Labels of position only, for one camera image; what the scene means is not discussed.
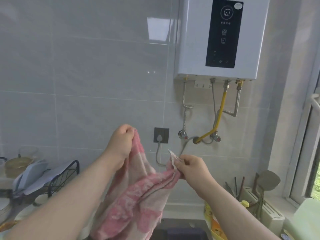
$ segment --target forearm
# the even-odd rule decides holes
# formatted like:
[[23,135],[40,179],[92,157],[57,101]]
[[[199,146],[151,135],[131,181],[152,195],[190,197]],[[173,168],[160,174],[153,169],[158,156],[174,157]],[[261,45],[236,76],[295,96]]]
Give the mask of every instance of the forearm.
[[45,205],[15,226],[7,240],[76,239],[115,171],[108,153],[66,185]]
[[204,184],[204,199],[229,240],[278,240],[213,178]]

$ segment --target window handle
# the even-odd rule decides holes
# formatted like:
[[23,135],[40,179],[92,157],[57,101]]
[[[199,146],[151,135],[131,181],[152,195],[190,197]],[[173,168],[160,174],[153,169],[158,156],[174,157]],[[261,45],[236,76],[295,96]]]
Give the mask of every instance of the window handle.
[[313,108],[320,113],[320,95],[318,93],[311,94],[310,101]]

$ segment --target black control panel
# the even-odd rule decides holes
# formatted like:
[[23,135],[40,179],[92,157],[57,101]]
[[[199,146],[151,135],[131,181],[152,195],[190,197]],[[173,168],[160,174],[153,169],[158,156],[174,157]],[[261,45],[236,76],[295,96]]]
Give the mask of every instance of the black control panel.
[[213,0],[207,67],[235,67],[242,10],[241,1]]

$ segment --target yellow hose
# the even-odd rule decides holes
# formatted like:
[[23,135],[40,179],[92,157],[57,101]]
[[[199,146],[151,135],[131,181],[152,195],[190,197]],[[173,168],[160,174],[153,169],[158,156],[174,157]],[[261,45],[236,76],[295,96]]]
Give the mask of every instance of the yellow hose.
[[227,95],[227,92],[224,91],[223,95],[222,95],[222,100],[221,100],[221,105],[220,105],[220,110],[219,110],[217,122],[214,125],[214,128],[212,130],[210,130],[208,133],[205,133],[203,136],[200,136],[198,138],[198,140],[195,141],[196,144],[199,143],[203,138],[205,138],[205,137],[211,135],[212,133],[214,133],[215,131],[217,131],[219,123],[220,123],[220,119],[221,119],[221,116],[222,116],[222,113],[223,113],[223,107],[224,107],[224,103],[226,101],[226,95]]

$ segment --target white window frame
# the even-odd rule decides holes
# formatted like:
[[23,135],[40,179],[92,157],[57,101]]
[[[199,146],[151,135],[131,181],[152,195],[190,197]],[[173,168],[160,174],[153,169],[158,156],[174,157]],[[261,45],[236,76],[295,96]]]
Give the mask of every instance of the white window frame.
[[306,199],[307,185],[320,138],[320,45],[314,60],[305,104],[294,143],[283,197],[298,207]]

